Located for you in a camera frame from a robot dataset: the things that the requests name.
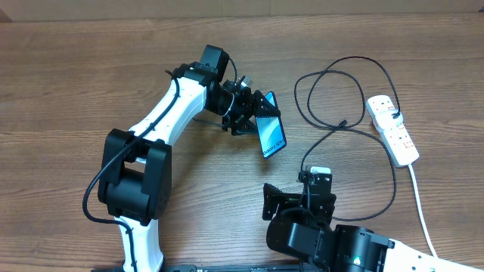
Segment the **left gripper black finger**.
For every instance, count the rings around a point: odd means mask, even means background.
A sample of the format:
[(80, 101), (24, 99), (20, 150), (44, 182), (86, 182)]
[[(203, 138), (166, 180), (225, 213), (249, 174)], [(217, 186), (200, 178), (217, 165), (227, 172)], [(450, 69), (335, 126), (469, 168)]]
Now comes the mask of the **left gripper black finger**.
[(231, 134), (234, 136), (245, 134), (257, 134), (258, 128), (252, 121), (247, 120), (244, 122), (235, 122), (231, 126)]
[(280, 117), (281, 111), (259, 90), (253, 93), (252, 111), (255, 117)]

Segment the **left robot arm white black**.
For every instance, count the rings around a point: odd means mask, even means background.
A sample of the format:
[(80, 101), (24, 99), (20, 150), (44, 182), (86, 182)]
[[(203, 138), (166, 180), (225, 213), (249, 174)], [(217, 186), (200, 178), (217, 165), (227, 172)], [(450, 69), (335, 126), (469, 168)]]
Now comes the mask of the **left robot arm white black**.
[(275, 94), (251, 90), (244, 77), (224, 80), (233, 62), (222, 48), (207, 45), (199, 61), (170, 72), (169, 90), (144, 119), (106, 137), (101, 170), (92, 183), (112, 216), (107, 222), (122, 234), (120, 271), (163, 269), (158, 220), (172, 189), (172, 148), (198, 113), (221, 116), (221, 129), (233, 135), (258, 135), (266, 159), (286, 147)]

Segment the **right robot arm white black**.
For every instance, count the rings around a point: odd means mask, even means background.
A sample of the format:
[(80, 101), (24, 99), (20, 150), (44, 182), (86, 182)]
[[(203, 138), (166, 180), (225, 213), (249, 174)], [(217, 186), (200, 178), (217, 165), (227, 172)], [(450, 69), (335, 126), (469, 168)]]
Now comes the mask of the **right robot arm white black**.
[(330, 227), (336, 196), (328, 168), (299, 173), (304, 193), (284, 193), (271, 184), (263, 188), (262, 217), (269, 222), (267, 246), (297, 258), (319, 271), (455, 271), (469, 266), (433, 257), (364, 227)]

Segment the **blue Galaxy S24+ smartphone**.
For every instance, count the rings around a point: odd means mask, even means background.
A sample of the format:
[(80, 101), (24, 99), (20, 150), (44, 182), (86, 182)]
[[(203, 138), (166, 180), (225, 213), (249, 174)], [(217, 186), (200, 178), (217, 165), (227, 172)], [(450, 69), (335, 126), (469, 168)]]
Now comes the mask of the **blue Galaxy S24+ smartphone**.
[(270, 116), (268, 109), (262, 109), (255, 117), (262, 156), (268, 159), (287, 146), (281, 116)]

